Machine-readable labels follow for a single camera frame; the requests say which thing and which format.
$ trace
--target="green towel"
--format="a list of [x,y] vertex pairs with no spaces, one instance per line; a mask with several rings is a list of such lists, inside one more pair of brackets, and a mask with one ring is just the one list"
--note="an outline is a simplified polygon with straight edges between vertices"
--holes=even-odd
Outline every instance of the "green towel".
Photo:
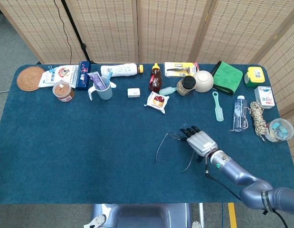
[[223,61],[216,64],[212,75],[213,87],[230,95],[235,93],[243,77],[242,71]]

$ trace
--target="white bottle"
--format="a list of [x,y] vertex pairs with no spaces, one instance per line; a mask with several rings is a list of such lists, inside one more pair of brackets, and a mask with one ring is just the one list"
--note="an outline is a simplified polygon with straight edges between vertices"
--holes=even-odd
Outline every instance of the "white bottle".
[[143,73],[143,65],[137,66],[135,63],[127,63],[114,66],[101,66],[101,75],[108,77],[110,71],[113,71],[112,77],[132,76],[138,73]]

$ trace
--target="spice jar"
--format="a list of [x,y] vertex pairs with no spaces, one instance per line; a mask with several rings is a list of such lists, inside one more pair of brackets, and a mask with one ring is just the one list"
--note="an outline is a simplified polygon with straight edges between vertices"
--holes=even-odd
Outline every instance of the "spice jar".
[[59,81],[53,86],[53,94],[62,102],[69,102],[75,96],[71,85],[64,81]]
[[191,91],[194,90],[196,84],[196,80],[194,77],[192,76],[185,76],[182,80],[180,80],[177,85],[177,92],[182,95],[182,96],[186,96],[189,93],[191,93]]

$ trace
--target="red label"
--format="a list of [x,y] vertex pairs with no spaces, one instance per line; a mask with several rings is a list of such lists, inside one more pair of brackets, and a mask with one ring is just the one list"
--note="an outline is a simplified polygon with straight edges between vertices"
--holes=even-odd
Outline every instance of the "red label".
[[195,65],[195,67],[197,68],[197,70],[199,70],[199,64],[198,63],[193,63]]
[[149,84],[151,84],[153,81],[154,81],[154,75],[151,75]]

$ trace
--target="white package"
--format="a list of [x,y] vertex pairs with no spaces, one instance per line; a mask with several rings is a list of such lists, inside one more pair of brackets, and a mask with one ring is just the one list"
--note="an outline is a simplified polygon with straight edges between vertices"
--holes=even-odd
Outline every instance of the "white package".
[[261,104],[263,108],[269,109],[274,107],[275,101],[270,86],[258,86],[255,89],[256,101]]
[[128,98],[131,97],[140,97],[141,96],[141,91],[139,88],[130,88],[128,89]]
[[39,87],[53,86],[59,81],[69,83],[72,88],[76,87],[78,74],[78,65],[58,66],[54,69],[44,72],[41,76]]

